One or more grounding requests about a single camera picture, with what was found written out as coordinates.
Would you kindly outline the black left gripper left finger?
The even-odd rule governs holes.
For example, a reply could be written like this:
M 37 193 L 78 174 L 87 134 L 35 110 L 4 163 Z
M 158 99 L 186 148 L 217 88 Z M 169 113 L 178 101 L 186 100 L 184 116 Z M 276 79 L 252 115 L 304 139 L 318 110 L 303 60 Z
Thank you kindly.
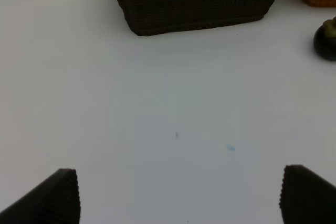
M 1 223 L 79 223 L 75 169 L 60 168 L 1 212 Z

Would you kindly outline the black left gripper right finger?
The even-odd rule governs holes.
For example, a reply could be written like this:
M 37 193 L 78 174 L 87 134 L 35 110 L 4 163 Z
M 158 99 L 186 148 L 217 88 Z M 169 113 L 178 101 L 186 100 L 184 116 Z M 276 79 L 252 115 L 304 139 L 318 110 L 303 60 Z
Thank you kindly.
M 287 165 L 279 207 L 284 223 L 335 223 L 335 186 L 303 165 Z

